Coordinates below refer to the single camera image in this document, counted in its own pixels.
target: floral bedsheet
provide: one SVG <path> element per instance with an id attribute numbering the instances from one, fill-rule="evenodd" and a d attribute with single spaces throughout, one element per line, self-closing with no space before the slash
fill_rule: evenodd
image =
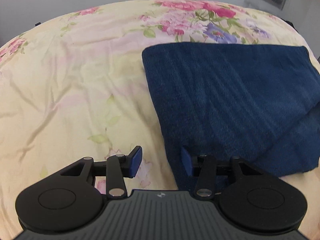
<path id="1" fill-rule="evenodd" d="M 176 189 L 143 69 L 144 48 L 168 42 L 306 46 L 283 20 L 213 1 L 136 0 L 70 13 L 0 48 L 0 239 L 21 227 L 20 191 L 84 157 L 102 161 L 136 145 L 133 188 Z M 283 178 L 308 200 L 300 231 L 320 239 L 319 169 Z M 105 192 L 104 178 L 96 187 Z"/>

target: mattress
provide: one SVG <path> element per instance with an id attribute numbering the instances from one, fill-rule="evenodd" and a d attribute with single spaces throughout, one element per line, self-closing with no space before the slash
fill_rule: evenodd
<path id="1" fill-rule="evenodd" d="M 214 1 L 134 0 L 70 13 L 0 48 L 0 239 L 21 232 L 19 192 L 76 160 L 103 161 L 136 145 L 132 189 L 176 189 L 141 53 L 169 42 L 305 46 L 266 12 Z M 300 232 L 320 239 L 320 170 L 282 178 L 308 201 Z M 96 187 L 105 193 L 105 179 Z"/>

